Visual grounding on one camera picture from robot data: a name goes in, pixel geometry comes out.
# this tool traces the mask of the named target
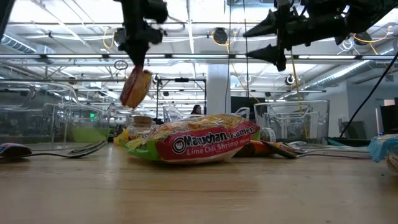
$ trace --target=maruchan ramen package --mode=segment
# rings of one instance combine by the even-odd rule
[[[145,98],[152,80],[148,70],[134,69],[123,86],[120,101],[123,106],[136,108]]]
[[[219,114],[162,124],[145,139],[121,145],[142,159],[197,164],[229,159],[258,135],[259,127],[253,122]]]

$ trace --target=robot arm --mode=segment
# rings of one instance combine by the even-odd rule
[[[350,33],[366,32],[378,20],[398,6],[397,0],[301,0],[304,11],[299,15],[294,0],[274,0],[277,11],[243,34],[244,37],[277,34],[277,45],[268,45],[247,54],[248,57],[273,63],[278,71],[286,69],[284,51],[292,46],[334,37],[341,44]],[[348,12],[343,14],[346,6]]]
[[[137,68],[144,66],[149,43],[162,42],[165,32],[153,29],[144,19],[153,19],[163,24],[169,16],[167,5],[162,0],[114,0],[120,2],[123,12],[123,29],[119,35],[119,50],[125,51]]]

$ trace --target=red package label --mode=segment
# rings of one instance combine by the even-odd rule
[[[156,144],[163,160],[206,158],[243,147],[259,127],[246,121],[234,129],[224,127],[185,131],[169,135]]]

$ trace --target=person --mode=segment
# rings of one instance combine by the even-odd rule
[[[201,107],[200,107],[200,105],[193,106],[191,114],[201,115]]]

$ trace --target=instant noodle package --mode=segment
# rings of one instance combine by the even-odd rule
[[[197,164],[229,159],[258,137],[259,127],[253,122],[234,114],[219,114],[162,124],[145,139],[121,145],[142,159]]]

